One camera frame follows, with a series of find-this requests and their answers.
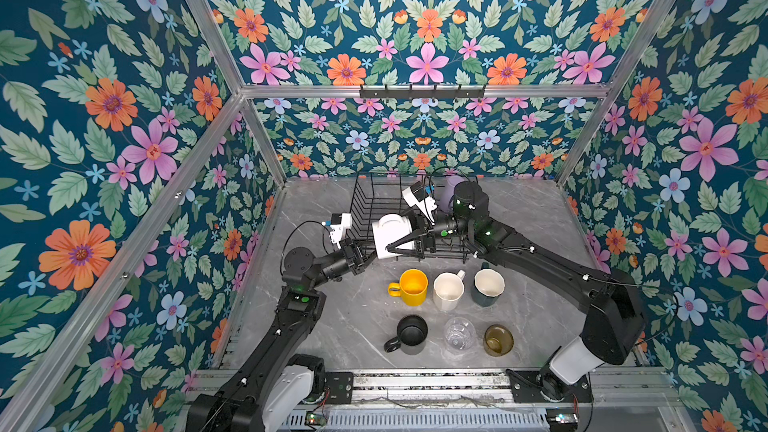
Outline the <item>white mug red inside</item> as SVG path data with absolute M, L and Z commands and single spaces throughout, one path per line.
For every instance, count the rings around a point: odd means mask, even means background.
M 397 214 L 386 214 L 371 224 L 377 258 L 395 258 L 399 253 L 389 252 L 387 247 L 410 234 L 413 229 L 408 218 Z

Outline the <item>yellow mug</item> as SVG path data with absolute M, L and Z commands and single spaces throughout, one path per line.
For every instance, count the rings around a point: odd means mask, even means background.
M 397 282 L 390 283 L 388 294 L 400 298 L 409 307 L 421 306 L 427 297 L 429 279 L 418 269 L 403 272 Z

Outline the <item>lilac plastic cup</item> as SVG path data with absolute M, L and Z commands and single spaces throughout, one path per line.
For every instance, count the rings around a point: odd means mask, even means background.
M 441 212 L 449 213 L 452 211 L 455 188 L 465 181 L 466 179 L 459 175 L 450 175 L 445 179 L 438 201 L 438 208 Z

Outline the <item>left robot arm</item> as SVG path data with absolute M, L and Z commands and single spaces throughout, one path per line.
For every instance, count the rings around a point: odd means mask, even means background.
M 270 328 L 228 382 L 192 402 L 187 431 L 276 431 L 303 400 L 323 392 L 323 360 L 296 351 L 323 312 L 326 295 L 319 287 L 363 272 L 376 257 L 369 244 L 345 238 L 324 256 L 306 247 L 284 255 L 284 285 Z

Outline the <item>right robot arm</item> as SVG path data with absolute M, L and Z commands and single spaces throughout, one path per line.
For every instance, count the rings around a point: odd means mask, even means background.
M 582 331 L 556 350 L 539 372 L 538 388 L 548 397 L 604 365 L 621 365 L 647 323 L 642 293 L 626 273 L 609 274 L 562 257 L 533 242 L 513 226 L 494 219 L 489 197 L 473 181 L 447 194 L 441 210 L 431 189 L 417 182 L 402 192 L 404 214 L 387 214 L 371 229 L 379 258 L 424 259 L 444 238 L 494 266 L 509 268 L 568 299 L 585 315 Z

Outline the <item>white faceted mug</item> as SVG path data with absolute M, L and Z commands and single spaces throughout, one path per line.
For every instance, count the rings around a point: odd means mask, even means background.
M 433 282 L 433 302 L 441 312 L 454 310 L 464 294 L 464 278 L 466 272 L 459 270 L 456 273 L 444 272 L 438 275 Z

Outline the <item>dark green mug white inside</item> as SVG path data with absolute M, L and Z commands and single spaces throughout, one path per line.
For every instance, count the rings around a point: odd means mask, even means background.
M 505 280 L 496 270 L 484 263 L 474 275 L 471 298 L 480 307 L 494 305 L 505 291 Z

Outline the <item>black mug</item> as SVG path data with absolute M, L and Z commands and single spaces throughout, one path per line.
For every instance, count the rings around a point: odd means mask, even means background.
M 426 346 L 428 332 L 428 324 L 421 316 L 408 315 L 398 322 L 396 334 L 385 342 L 384 350 L 387 353 L 400 350 L 407 355 L 417 355 Z

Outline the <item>clear glass cup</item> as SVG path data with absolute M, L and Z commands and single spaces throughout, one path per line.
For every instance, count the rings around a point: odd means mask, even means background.
M 444 326 L 443 336 L 447 346 L 455 351 L 466 351 L 477 342 L 477 333 L 472 322 L 464 317 L 453 317 Z

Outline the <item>olive green glass cup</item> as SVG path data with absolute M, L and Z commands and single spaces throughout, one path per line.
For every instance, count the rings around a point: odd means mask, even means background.
M 508 354 L 515 345 L 511 331 L 500 325 L 490 325 L 483 334 L 483 347 L 485 352 L 492 357 L 501 357 Z

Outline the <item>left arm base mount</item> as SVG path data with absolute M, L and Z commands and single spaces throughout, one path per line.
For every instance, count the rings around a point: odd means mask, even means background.
M 315 374 L 310 394 L 303 405 L 348 405 L 352 403 L 355 375 L 352 372 L 322 372 Z

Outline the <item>black hook rail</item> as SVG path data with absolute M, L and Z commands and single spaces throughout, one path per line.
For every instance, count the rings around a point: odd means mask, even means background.
M 358 88 L 359 97 L 362 99 L 394 99 L 398 101 L 412 99 L 437 99 L 437 100 L 456 100 L 456 99 L 478 99 L 483 98 L 486 93 L 485 86 L 464 86 L 464 85 L 381 85 L 381 86 L 360 86 Z

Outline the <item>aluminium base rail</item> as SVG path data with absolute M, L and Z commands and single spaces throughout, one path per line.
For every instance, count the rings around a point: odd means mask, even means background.
M 480 369 L 358 369 L 352 403 L 458 405 L 482 407 L 676 407 L 683 404 L 671 378 L 659 367 L 600 367 L 587 375 L 592 403 L 516 403 L 506 368 Z

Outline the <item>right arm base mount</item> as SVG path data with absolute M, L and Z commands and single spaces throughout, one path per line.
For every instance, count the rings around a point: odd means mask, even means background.
M 516 403 L 593 402 L 591 384 L 586 376 L 574 384 L 566 384 L 550 371 L 506 368 L 504 373 Z

